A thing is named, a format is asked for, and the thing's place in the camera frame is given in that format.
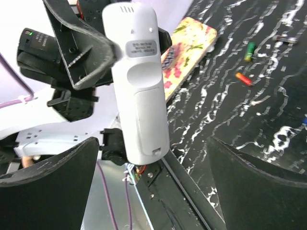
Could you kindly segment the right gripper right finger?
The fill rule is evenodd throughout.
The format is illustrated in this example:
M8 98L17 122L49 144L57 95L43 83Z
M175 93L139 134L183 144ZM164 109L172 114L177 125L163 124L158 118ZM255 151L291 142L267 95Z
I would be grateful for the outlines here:
M305 230L307 174L243 153L215 137L207 153L228 230Z

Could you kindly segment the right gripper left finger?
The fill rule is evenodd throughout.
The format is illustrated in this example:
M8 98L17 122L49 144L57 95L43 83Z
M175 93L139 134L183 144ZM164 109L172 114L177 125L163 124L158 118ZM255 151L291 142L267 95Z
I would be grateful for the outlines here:
M71 149L0 178L2 230L79 230L94 175L99 141Z

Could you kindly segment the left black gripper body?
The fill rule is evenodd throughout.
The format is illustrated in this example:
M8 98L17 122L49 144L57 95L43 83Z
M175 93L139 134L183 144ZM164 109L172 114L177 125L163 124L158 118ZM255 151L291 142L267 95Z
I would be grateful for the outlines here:
M76 10L72 10L79 19L106 37L102 11L106 6L118 2L131 1L80 0ZM70 122L86 119L94 113L94 104L98 101L95 95L97 87L82 90L72 87L55 34L49 36L24 29L17 49L17 63L24 76L48 83L54 89L52 97L44 102L44 107Z

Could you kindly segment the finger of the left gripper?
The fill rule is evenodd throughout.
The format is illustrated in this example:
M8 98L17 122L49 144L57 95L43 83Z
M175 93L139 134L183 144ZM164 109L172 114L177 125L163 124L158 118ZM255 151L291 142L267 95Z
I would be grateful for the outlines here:
M171 46L172 40L168 31L158 28L160 54L164 54Z
M111 84L115 44L79 19L66 0L43 3L72 87L82 90Z

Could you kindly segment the white remote control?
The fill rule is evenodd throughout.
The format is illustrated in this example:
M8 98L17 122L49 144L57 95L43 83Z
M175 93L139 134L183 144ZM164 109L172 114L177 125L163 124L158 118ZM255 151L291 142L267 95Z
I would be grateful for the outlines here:
M169 151L169 131L155 10L141 3L112 3L103 9L102 20L115 44L111 72L128 161L156 162Z

